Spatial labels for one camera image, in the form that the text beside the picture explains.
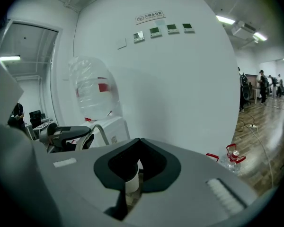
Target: power strip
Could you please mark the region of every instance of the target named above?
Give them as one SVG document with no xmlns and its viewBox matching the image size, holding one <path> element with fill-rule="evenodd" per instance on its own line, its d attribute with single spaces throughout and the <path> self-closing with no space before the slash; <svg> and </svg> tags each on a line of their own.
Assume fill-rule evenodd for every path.
<svg viewBox="0 0 284 227">
<path fill-rule="evenodd" d="M 257 128 L 257 125 L 256 124 L 250 124 L 249 126 L 248 126 L 248 128 Z"/>
</svg>

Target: computer monitor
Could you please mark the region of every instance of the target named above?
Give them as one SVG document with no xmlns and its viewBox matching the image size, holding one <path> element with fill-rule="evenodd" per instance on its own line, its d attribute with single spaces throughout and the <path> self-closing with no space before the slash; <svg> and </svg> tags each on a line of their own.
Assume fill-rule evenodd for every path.
<svg viewBox="0 0 284 227">
<path fill-rule="evenodd" d="M 37 111 L 33 111 L 29 113 L 29 117 L 30 119 L 38 119 L 41 118 L 41 111 L 37 110 Z"/>
</svg>

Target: white sticker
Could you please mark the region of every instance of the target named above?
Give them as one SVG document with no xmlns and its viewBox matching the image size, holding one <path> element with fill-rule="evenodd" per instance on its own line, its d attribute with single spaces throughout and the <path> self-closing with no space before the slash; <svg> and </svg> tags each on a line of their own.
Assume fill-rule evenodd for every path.
<svg viewBox="0 0 284 227">
<path fill-rule="evenodd" d="M 73 163 L 76 163 L 77 160 L 75 158 L 69 158 L 67 160 L 64 160 L 64 161 L 57 161 L 57 162 L 54 162 L 53 165 L 55 167 L 61 167 L 61 166 L 67 166 L 67 165 L 70 165 L 70 164 L 73 164 Z"/>
</svg>

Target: sign plate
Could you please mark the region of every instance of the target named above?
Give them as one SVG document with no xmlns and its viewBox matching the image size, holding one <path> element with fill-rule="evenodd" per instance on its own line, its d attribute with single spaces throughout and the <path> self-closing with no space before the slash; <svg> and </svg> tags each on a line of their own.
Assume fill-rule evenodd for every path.
<svg viewBox="0 0 284 227">
<path fill-rule="evenodd" d="M 142 15 L 136 17 L 136 25 L 144 23 L 144 22 L 148 22 L 148 21 L 151 21 L 151 20 L 159 19 L 159 18 L 164 18 L 164 17 L 165 16 L 164 16 L 164 14 L 161 10 L 160 11 L 154 11 L 154 12 L 151 12 L 151 13 L 145 13 L 145 14 L 142 14 Z"/>
</svg>

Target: cable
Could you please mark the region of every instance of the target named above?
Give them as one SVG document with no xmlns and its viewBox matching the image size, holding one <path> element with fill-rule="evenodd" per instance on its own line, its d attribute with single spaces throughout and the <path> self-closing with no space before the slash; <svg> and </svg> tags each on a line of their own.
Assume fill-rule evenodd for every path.
<svg viewBox="0 0 284 227">
<path fill-rule="evenodd" d="M 240 119 L 238 119 L 238 121 L 243 122 L 244 125 L 242 126 L 242 130 L 241 130 L 241 131 L 236 130 L 237 132 L 243 132 L 243 131 L 244 131 L 244 126 L 245 126 L 246 128 L 249 128 L 249 127 L 247 127 L 247 125 L 248 125 L 248 124 L 252 124 L 252 123 L 245 123 L 243 120 L 240 120 Z"/>
<path fill-rule="evenodd" d="M 269 107 L 269 108 L 277 108 L 277 109 L 281 109 L 281 110 L 284 110 L 284 108 L 280 108 L 280 107 L 277 107 L 277 106 L 268 106 L 268 105 L 266 105 L 266 104 L 264 104 L 266 107 Z"/>
<path fill-rule="evenodd" d="M 253 116 L 251 116 L 249 113 L 243 113 L 243 114 L 247 114 L 247 115 L 249 115 L 250 117 L 252 117 L 252 119 L 253 119 L 253 124 L 256 124 L 256 120 L 255 120 L 255 118 L 253 117 Z"/>
<path fill-rule="evenodd" d="M 244 131 L 244 126 L 245 126 L 245 123 L 244 123 L 244 121 L 242 121 L 242 120 L 238 120 L 238 121 L 241 121 L 241 122 L 243 122 L 243 126 L 242 126 L 242 130 L 241 130 L 241 131 L 239 131 L 239 130 L 237 130 L 237 129 L 236 129 L 236 131 L 237 131 L 237 132 L 243 132 L 243 131 Z"/>
<path fill-rule="evenodd" d="M 270 165 L 270 161 L 269 161 L 269 158 L 268 158 L 268 154 L 267 154 L 267 152 L 266 152 L 266 150 L 265 150 L 265 147 L 264 147 L 263 142 L 261 141 L 261 139 L 258 138 L 258 137 L 255 135 L 255 133 L 252 131 L 251 128 L 249 128 L 249 129 L 250 129 L 250 131 L 254 134 L 254 136 L 259 140 L 259 142 L 261 143 L 261 145 L 262 145 L 262 147 L 263 147 L 263 150 L 264 150 L 264 152 L 265 152 L 265 155 L 266 155 L 266 158 L 267 158 L 267 161 L 268 161 L 268 165 L 269 165 L 269 170 L 270 170 L 270 175 L 271 175 L 271 185 L 272 185 L 272 188 L 273 188 L 273 187 L 274 187 L 274 177 L 273 177 L 273 172 L 272 172 L 272 170 L 271 170 L 271 165 Z"/>
<path fill-rule="evenodd" d="M 79 21 L 79 16 L 80 16 L 80 13 L 78 14 L 78 19 L 77 19 L 75 34 L 74 34 L 74 40 L 72 42 L 72 56 L 73 57 L 75 57 L 75 37 L 76 37 L 76 32 L 77 32 L 77 25 L 78 25 L 78 21 Z"/>
</svg>

